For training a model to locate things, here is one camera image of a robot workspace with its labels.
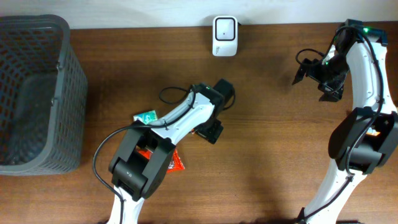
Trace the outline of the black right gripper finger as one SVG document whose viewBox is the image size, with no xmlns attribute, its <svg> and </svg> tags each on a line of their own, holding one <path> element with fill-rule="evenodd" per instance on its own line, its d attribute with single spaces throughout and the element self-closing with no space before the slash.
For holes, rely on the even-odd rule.
<svg viewBox="0 0 398 224">
<path fill-rule="evenodd" d="M 319 101 L 337 102 L 342 99 L 344 84 L 339 84 L 335 89 L 329 89 L 329 86 L 319 84 L 318 89 L 323 92 Z"/>
<path fill-rule="evenodd" d="M 297 70 L 297 73 L 296 73 L 295 78 L 294 78 L 294 80 L 292 82 L 292 85 L 295 85 L 298 82 L 301 82 L 303 80 L 304 76 L 307 74 L 307 72 L 308 72 L 308 70 L 310 68 L 308 66 L 308 63 L 311 64 L 311 61 L 309 59 L 307 59 L 307 58 L 305 58 L 302 61 L 302 64 L 299 66 L 299 68 Z"/>
</svg>

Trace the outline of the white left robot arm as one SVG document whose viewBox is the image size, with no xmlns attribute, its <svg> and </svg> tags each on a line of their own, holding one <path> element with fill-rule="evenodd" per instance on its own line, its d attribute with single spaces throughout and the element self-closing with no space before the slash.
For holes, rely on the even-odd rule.
<svg viewBox="0 0 398 224">
<path fill-rule="evenodd" d="M 115 195 L 109 223 L 138 222 L 144 200 L 163 181 L 178 142 L 195 133 L 215 144 L 223 131 L 217 117 L 234 97 L 234 87 L 225 79 L 215 86 L 192 85 L 185 99 L 162 118 L 122 128 L 125 135 L 108 167 L 108 188 Z"/>
</svg>

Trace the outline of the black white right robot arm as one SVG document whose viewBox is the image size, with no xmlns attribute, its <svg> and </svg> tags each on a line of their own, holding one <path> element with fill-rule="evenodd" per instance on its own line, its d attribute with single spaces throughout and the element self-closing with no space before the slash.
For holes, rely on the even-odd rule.
<svg viewBox="0 0 398 224">
<path fill-rule="evenodd" d="M 387 33 L 347 19 L 335 31 L 321 59 L 299 60 L 294 83 L 310 77 L 322 91 L 320 101 L 341 100 L 351 77 L 353 109 L 332 132 L 330 163 L 316 196 L 303 207 L 296 223 L 338 223 L 354 189 L 397 147 L 397 107 L 386 73 Z"/>
</svg>

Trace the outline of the red Hacks candy bag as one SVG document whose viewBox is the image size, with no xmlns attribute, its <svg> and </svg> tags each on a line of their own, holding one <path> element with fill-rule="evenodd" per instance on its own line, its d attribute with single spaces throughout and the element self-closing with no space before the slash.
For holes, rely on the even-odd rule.
<svg viewBox="0 0 398 224">
<path fill-rule="evenodd" d="M 150 157 L 153 154 L 153 152 L 151 152 L 148 149 L 141 149 L 139 147 L 136 147 L 136 149 L 137 149 L 138 153 L 143 155 L 146 159 L 150 159 Z M 168 166 L 167 173 L 184 170 L 184 169 L 185 169 L 185 166 L 182 163 L 181 158 L 176 149 L 173 153 L 172 160 L 170 161 L 170 164 Z"/>
</svg>

